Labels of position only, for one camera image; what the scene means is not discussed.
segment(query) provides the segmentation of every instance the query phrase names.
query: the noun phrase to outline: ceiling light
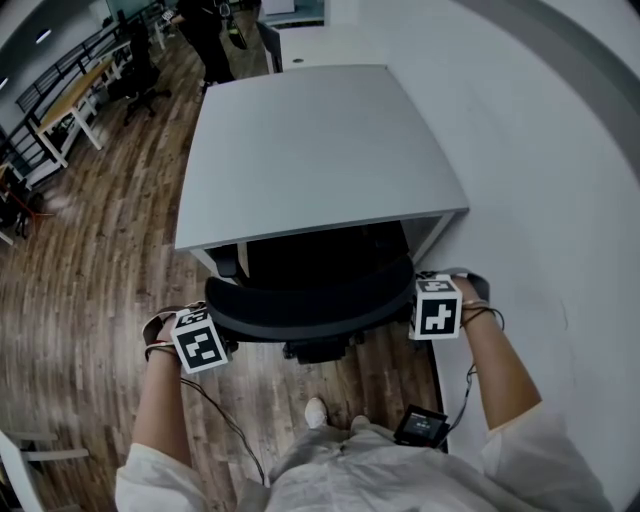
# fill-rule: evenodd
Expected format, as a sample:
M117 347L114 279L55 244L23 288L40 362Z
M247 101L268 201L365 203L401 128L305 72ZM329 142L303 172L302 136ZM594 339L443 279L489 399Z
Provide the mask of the ceiling light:
M40 32L38 34L38 39L36 39L36 44L40 44L42 41L44 41L47 37L49 37L49 34L51 34L51 29L45 29L42 32Z

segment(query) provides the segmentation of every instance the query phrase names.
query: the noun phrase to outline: railing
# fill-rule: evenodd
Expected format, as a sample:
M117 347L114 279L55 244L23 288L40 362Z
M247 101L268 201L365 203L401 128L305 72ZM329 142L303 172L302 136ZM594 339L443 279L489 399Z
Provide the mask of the railing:
M161 13L161 4L152 3L126 21L129 23L139 19L148 25ZM103 29L92 35L67 52L20 95L16 103L25 116L0 144L1 163L9 162L20 174L27 176L46 161L56 161L36 135L34 126L40 124L49 107L60 97L69 83L87 72L93 56L111 44L117 34L116 28L107 32Z

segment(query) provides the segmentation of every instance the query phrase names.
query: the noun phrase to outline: wooden table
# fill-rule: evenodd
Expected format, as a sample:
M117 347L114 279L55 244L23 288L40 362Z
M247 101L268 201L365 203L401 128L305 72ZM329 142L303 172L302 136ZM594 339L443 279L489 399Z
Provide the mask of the wooden table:
M105 73L113 64L113 59L105 59L100 64L98 64L95 68L87 72L87 74L82 75L75 82L73 82L68 88L67 91L60 96L56 102L51 105L45 116L40 121L40 126L37 128L37 134L42 139L42 142L47 146L49 151L53 153L58 162L60 162L64 167L67 166L67 162L64 160L64 157L60 154L60 152L55 148L55 146L51 143L49 138L46 135L46 132L53 127L58 121L60 121L63 117L68 114L73 114L76 122L80 125L80 127L84 130L89 137L89 140L93 143L96 149L101 150L102 145L95 134L91 131L91 128L85 121L84 117L82 117L79 109L79 104L85 99L85 96L89 89L93 86L93 84ZM93 108L93 105L87 100L86 101L89 110L93 115L96 115L97 112Z

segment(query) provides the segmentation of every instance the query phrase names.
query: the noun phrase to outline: floor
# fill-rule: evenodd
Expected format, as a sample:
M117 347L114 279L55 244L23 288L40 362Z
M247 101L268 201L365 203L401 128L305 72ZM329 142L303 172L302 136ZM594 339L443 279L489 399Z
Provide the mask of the floor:
M239 23L248 51L223 36L233 72L266 74L251 14ZM190 254L173 250L203 67L181 36L168 44L159 88L172 98L159 98L155 118L140 113L127 128L124 101L104 106L96 125L104 149L79 137L69 168L42 188L56 216L28 241L0 246L0 428L56 432L52 448L91 453L35 474L49 508L115 510L115 472L126 460L145 370L140 328L160 307L200 299L207 278ZM428 353L406 335L406 325L378 329L342 361L314 366L284 360L277 345L242 344L232 364L197 380L270 468L305 431L312 396L326 401L338 427L364 413L394 429L409 404L436 409ZM234 510L244 477L257 479L255 467L213 407L192 390L184 397L211 508Z

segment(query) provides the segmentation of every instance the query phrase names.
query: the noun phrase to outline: chair backrest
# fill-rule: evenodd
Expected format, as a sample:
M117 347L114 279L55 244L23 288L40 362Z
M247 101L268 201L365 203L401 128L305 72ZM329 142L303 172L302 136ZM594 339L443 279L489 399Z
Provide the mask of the chair backrest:
M259 21L256 21L256 26L258 27L258 32L260 33L262 44L264 44L264 47L273 58L274 71L276 71L277 73L281 73L282 50L280 48L280 32Z
M307 290L265 290L209 278L209 313L222 328L260 341L299 341L349 336L386 323L411 303L413 263L403 256L348 283Z
M149 32L139 21L134 21L127 27L131 34L131 57L134 68L151 67L149 57Z

